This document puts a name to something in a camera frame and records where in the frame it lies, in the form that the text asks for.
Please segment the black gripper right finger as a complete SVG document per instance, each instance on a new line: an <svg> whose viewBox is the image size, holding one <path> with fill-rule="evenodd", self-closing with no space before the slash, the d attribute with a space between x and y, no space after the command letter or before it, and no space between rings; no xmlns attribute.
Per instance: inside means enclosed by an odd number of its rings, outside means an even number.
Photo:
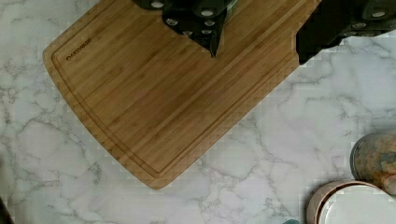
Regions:
<svg viewBox="0 0 396 224"><path fill-rule="evenodd" d="M345 38L394 31L395 10L396 0L321 0L296 34L299 64Z"/></svg>

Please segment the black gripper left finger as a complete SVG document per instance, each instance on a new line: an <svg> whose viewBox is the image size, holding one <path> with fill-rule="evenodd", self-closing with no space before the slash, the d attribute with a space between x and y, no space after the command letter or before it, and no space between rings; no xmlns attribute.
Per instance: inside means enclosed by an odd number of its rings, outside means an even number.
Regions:
<svg viewBox="0 0 396 224"><path fill-rule="evenodd" d="M217 56L223 25L237 0L133 0L145 10L160 10L165 25Z"/></svg>

